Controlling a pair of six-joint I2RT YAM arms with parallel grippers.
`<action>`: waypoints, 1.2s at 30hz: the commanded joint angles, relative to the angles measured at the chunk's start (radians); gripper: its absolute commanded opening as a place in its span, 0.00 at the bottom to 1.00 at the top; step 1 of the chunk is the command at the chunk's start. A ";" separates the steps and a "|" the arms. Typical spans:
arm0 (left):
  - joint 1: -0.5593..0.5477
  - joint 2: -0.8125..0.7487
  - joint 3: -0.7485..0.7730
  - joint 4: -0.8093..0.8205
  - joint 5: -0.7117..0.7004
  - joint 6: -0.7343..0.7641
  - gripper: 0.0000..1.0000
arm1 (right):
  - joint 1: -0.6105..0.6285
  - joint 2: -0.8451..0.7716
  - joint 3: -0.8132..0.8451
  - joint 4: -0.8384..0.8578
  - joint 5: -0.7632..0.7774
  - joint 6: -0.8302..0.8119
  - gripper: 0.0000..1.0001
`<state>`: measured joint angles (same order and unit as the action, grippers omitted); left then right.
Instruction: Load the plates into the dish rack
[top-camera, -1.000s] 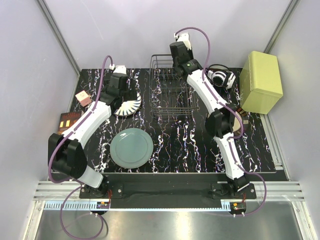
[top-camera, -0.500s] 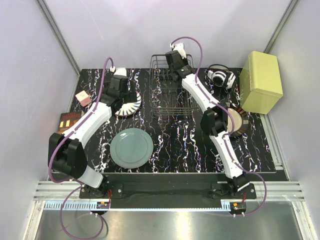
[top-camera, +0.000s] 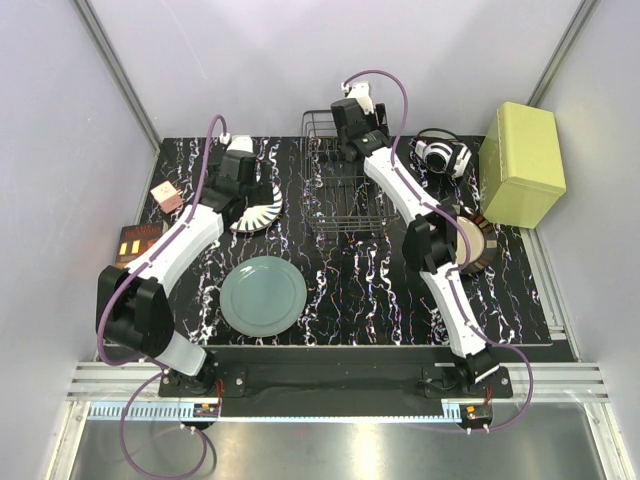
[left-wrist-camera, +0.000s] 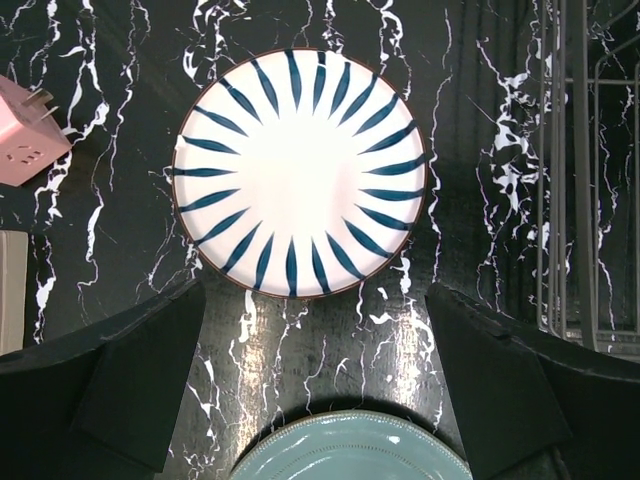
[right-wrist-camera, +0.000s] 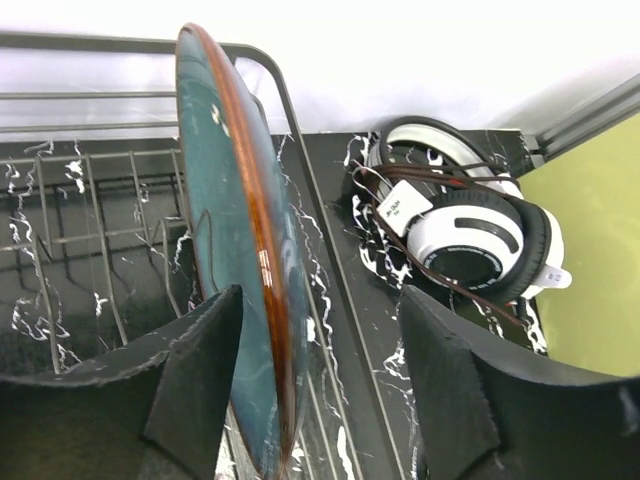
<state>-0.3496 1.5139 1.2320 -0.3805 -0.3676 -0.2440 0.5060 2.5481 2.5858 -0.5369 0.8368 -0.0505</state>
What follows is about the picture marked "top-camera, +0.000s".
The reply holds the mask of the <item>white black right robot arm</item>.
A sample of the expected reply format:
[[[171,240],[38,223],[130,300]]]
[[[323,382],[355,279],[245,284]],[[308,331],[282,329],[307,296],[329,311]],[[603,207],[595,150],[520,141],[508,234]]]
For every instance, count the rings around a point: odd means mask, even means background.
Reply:
[[[499,369],[471,309],[457,263],[457,215],[442,208],[408,172],[388,134],[353,98],[331,104],[339,149],[361,161],[364,174],[391,200],[406,224],[402,254],[409,269],[427,285],[444,321],[454,357],[454,384],[466,396],[486,389]]]

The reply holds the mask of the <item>light teal plate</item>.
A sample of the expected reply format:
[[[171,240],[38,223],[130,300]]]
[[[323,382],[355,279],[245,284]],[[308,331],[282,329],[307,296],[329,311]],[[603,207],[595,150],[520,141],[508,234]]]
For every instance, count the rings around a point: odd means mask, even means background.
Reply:
[[[249,337],[269,337],[290,328],[307,303],[301,271],[274,256],[242,262],[225,278],[220,291],[224,320]]]

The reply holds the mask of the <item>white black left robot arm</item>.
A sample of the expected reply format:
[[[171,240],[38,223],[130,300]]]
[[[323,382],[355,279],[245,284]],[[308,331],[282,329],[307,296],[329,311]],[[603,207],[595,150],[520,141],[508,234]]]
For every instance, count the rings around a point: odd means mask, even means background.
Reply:
[[[97,342],[111,341],[181,376],[196,396],[216,382],[212,353],[179,333],[168,302],[192,262],[238,223],[244,213],[273,201],[271,168],[257,160],[248,136],[236,136],[194,204],[144,254],[125,267],[106,267],[97,284]]]

